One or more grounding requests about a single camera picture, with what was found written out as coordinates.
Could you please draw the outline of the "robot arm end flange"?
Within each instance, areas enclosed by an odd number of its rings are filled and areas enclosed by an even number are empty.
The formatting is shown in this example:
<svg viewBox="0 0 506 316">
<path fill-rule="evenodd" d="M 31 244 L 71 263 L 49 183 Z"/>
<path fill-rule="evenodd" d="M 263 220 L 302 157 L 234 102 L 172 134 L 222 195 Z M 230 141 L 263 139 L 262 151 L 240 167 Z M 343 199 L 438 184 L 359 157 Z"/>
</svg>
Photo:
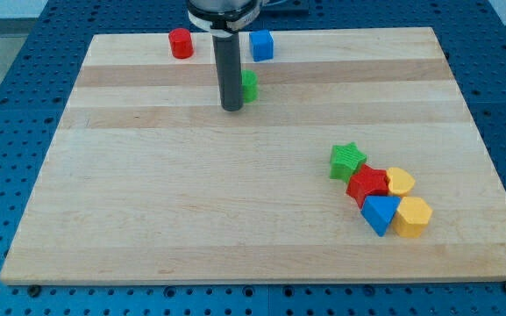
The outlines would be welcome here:
<svg viewBox="0 0 506 316">
<path fill-rule="evenodd" d="M 264 0 L 187 0 L 189 20 L 215 37 L 227 38 L 250 25 Z"/>
</svg>

